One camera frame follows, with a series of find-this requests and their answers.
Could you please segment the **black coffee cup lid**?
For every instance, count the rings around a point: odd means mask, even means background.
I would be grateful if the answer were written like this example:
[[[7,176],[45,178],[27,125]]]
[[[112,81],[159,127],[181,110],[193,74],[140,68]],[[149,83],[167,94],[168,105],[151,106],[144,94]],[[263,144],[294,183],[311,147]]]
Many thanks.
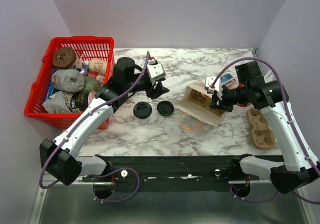
[[[147,119],[152,114],[152,107],[148,102],[138,102],[133,108],[133,114],[138,119]]]

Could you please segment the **paper takeout bag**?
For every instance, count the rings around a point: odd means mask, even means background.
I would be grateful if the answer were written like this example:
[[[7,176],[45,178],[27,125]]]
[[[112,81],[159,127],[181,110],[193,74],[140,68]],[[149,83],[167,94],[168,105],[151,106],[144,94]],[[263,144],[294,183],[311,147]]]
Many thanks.
[[[205,91],[204,83],[193,82],[186,86],[183,98],[175,103],[175,107],[198,119],[202,123],[217,127],[227,116],[227,111],[221,117],[218,117],[210,111],[198,106],[189,99],[192,90],[201,92],[208,97],[212,97],[212,94],[207,94]]]

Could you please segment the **white paper coffee cup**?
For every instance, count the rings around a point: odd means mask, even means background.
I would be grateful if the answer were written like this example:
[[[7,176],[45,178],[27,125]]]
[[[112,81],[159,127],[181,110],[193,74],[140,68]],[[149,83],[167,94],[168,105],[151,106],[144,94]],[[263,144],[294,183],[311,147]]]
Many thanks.
[[[138,118],[138,122],[139,122],[140,124],[142,124],[142,125],[145,125],[145,124],[148,124],[148,123],[150,122],[150,119],[151,119],[150,116],[147,117],[147,118],[143,118],[143,119]]]

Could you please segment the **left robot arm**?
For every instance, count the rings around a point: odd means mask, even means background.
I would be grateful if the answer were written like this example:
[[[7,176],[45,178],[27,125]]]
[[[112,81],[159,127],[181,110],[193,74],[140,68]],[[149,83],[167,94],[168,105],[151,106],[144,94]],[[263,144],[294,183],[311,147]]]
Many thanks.
[[[42,141],[39,147],[41,188],[46,188],[43,185],[45,172],[64,185],[70,185],[79,176],[95,176],[99,181],[110,178],[110,162],[106,158],[99,155],[79,157],[78,154],[92,133],[128,100],[129,93],[145,92],[154,100],[169,92],[162,85],[166,76],[164,67],[150,55],[146,57],[142,68],[132,58],[119,58],[113,75],[99,88],[81,116],[53,141]]]

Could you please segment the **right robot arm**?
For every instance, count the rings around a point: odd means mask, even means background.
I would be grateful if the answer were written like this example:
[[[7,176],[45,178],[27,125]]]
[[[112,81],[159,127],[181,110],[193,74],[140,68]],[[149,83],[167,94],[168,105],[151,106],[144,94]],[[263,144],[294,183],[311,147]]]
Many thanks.
[[[289,96],[274,67],[256,57],[235,60],[239,86],[222,85],[221,75],[207,76],[205,90],[212,95],[210,108],[231,112],[235,105],[252,104],[267,120],[278,142],[283,162],[274,162],[245,154],[235,158],[230,167],[234,179],[247,174],[270,181],[276,190],[287,194],[319,178],[320,162],[309,148],[291,108]]]

